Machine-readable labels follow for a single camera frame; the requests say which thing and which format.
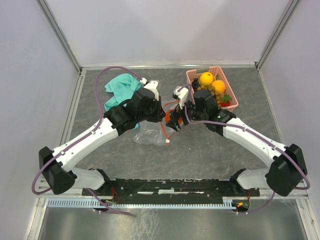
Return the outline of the clear zip top bag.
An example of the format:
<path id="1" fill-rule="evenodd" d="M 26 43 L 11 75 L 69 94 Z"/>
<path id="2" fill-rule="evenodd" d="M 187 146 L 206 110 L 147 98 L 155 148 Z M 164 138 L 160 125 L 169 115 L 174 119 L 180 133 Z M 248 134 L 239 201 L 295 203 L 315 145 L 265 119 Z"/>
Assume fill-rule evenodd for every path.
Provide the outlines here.
<path id="1" fill-rule="evenodd" d="M 174 109 L 178 102 L 176 100 L 167 100 L 162 103 L 165 112 Z M 138 133 L 133 137 L 133 141 L 141 145 L 167 146 L 170 143 L 173 134 L 177 133 L 174 129 L 166 126 L 165 117 L 161 122 L 143 121 L 139 123 Z"/>

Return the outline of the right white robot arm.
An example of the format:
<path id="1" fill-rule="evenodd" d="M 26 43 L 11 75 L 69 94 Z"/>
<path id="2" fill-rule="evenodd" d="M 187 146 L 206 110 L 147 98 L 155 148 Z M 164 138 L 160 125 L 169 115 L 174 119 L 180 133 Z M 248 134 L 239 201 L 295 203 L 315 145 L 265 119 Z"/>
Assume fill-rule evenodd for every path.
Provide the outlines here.
<path id="1" fill-rule="evenodd" d="M 229 183 L 231 193 L 240 196 L 249 189 L 270 189 L 286 197 L 292 190 L 310 188 L 304 155 L 299 146 L 287 146 L 249 127 L 229 110 L 219 108 L 207 89 L 197 90 L 193 101 L 189 100 L 189 95 L 190 91 L 183 86 L 173 91 L 173 98 L 178 104 L 169 114 L 167 127 L 179 131 L 180 120 L 184 125 L 204 124 L 208 130 L 238 143 L 265 164 L 265 168 L 237 171 Z"/>

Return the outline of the orange persimmon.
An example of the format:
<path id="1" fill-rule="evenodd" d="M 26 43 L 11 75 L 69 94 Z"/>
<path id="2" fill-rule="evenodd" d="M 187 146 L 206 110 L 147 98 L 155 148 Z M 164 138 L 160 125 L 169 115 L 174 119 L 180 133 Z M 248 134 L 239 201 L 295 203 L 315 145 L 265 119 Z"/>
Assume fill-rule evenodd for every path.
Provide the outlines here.
<path id="1" fill-rule="evenodd" d="M 167 124 L 170 120 L 171 120 L 171 117 L 170 117 L 170 113 L 173 112 L 174 110 L 173 109 L 170 109 L 166 112 L 166 115 L 165 115 L 165 118 L 164 118 L 164 121 L 165 123 Z M 181 124 L 183 122 L 182 118 L 180 118 L 178 120 L 178 123 Z"/>

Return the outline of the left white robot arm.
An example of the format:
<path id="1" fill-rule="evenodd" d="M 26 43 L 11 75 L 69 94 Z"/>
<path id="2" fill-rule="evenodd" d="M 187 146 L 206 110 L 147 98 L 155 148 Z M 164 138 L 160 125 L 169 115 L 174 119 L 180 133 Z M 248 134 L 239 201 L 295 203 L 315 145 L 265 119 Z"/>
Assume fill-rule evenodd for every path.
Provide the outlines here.
<path id="1" fill-rule="evenodd" d="M 90 188 L 106 195 L 111 183 L 102 170 L 84 170 L 76 164 L 89 153 L 132 130 L 143 121 L 158 123 L 165 117 L 158 83 L 150 81 L 135 91 L 130 99 L 106 111 L 102 119 L 69 142 L 54 149 L 43 147 L 38 152 L 39 168 L 49 189 L 60 195 L 71 188 Z"/>

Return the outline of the yellow orange peach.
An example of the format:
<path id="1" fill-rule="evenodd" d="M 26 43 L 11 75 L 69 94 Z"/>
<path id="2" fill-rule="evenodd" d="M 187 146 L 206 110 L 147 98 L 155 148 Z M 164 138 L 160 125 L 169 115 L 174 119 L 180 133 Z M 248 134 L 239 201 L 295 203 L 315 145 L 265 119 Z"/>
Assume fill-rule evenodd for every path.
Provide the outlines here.
<path id="1" fill-rule="evenodd" d="M 214 90 L 218 92 L 219 95 L 222 95 L 226 90 L 226 84 L 222 80 L 215 80 L 211 84 L 214 87 Z"/>

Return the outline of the yellow lemon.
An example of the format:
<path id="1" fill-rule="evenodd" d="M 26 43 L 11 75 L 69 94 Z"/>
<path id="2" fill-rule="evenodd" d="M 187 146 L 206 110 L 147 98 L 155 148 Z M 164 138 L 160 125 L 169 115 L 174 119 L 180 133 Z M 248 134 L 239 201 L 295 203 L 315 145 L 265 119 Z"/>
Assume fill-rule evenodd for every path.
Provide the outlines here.
<path id="1" fill-rule="evenodd" d="M 205 87 L 210 86 L 215 81 L 215 77 L 211 72 L 204 72 L 199 77 L 199 83 Z"/>

